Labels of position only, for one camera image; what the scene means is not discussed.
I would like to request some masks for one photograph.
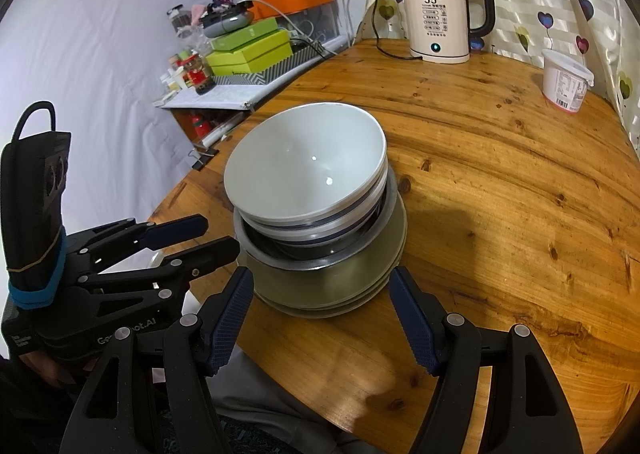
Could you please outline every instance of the curtain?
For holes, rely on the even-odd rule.
[[[371,7],[358,36],[373,37]],[[482,0],[469,0],[470,23],[484,19]],[[495,0],[494,30],[471,40],[491,51],[538,67],[542,50],[553,48],[584,63],[595,75],[593,91],[616,109],[640,157],[640,26],[624,0]],[[380,36],[406,36],[404,5],[378,0],[374,14]]]

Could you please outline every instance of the white plastic container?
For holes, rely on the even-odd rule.
[[[169,68],[169,75],[171,76],[171,80],[173,80],[176,84],[180,86],[180,89],[189,89],[187,84],[185,84],[182,75],[184,75],[184,66],[180,66],[177,70],[172,70]]]
[[[587,84],[593,86],[593,73],[571,57],[552,49],[543,49],[545,58],[545,97],[569,113],[577,113],[587,93]]]

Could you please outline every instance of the orange tray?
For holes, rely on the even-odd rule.
[[[283,14],[295,14],[296,12],[302,12],[308,8],[320,6],[321,4],[327,4],[334,0],[261,0],[272,4],[279,9]],[[273,8],[269,8],[266,4],[261,2],[254,2],[254,5],[249,8],[250,12],[254,13],[254,21],[261,20],[268,17],[277,17],[280,14]]]

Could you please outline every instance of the kettle power cord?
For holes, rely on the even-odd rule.
[[[376,35],[376,48],[378,51],[387,57],[391,57],[398,60],[420,60],[422,57],[401,57],[399,55],[393,55],[380,47],[380,36],[378,35],[378,30],[376,30],[376,10],[378,9],[378,0],[373,3],[373,11],[371,12],[371,25],[373,27],[373,33]]]

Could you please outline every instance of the glass jar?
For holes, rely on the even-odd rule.
[[[187,60],[182,61],[184,69],[187,71],[196,93],[203,95],[213,89],[216,85],[213,79],[213,72],[200,55],[191,55]]]

